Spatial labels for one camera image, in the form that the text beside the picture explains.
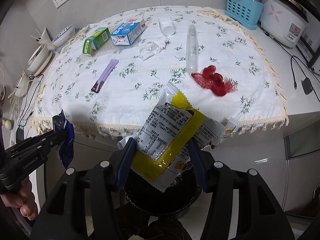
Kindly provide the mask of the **person's left hand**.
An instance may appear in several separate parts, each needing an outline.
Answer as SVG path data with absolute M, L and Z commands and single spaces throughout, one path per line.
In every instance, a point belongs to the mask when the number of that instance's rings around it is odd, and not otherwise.
M 21 188 L 17 194 L 1 194 L 1 199 L 6 207 L 18 208 L 21 215 L 29 220 L 34 220 L 38 216 L 37 204 L 29 177 L 21 182 Z

